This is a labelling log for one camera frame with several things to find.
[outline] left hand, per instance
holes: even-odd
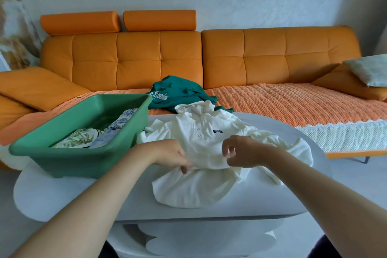
[[[137,145],[135,148],[143,149],[144,153],[151,154],[151,164],[165,166],[180,166],[183,174],[193,164],[185,158],[183,148],[176,139],[165,139]]]

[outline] orange headrest cushion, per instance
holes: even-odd
[[[121,30],[120,17],[115,11],[43,15],[40,24],[51,36],[116,33]]]
[[[123,22],[135,31],[195,31],[196,10],[133,10],[124,11]]]

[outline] orange throw pillow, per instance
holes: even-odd
[[[36,111],[36,109],[0,95],[0,130],[22,116]]]
[[[312,82],[312,85],[363,99],[380,101],[387,99],[387,88],[368,87],[352,73],[346,64],[337,66],[330,73]]]
[[[44,68],[0,72],[0,94],[40,111],[49,111],[67,100],[89,92],[90,90]]]

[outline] light blue pillow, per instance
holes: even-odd
[[[367,86],[387,87],[387,54],[344,61]]]

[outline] green laundry basket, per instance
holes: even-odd
[[[12,143],[12,155],[29,156],[53,177],[99,178],[135,145],[148,123],[147,94],[99,94],[71,107]],[[106,145],[88,148],[50,148],[79,128],[103,130],[127,109],[138,108]]]

